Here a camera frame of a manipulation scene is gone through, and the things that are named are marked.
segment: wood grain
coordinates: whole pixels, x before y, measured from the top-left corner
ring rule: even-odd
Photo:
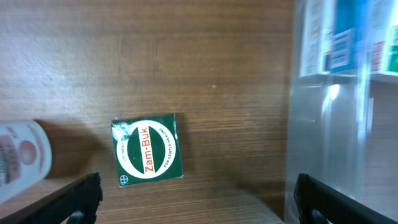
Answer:
[[[99,172],[98,223],[282,223],[293,7],[0,0],[0,119],[36,119],[53,150],[0,217]],[[185,177],[119,188],[109,122],[162,113]]]

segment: clear plastic bin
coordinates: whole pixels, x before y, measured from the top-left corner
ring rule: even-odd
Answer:
[[[398,221],[398,3],[330,1],[296,0],[285,221],[302,172]]]

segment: plastic container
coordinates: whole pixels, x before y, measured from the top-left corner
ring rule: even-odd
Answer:
[[[316,17],[308,8],[326,9],[326,1],[295,4],[285,222],[299,223],[293,193],[302,172],[398,221],[398,75],[374,72],[396,60],[398,7],[394,0],[334,1],[330,74],[302,73],[305,30],[313,25],[305,21]]]
[[[0,203],[43,179],[51,163],[50,142],[39,124],[0,123]]]

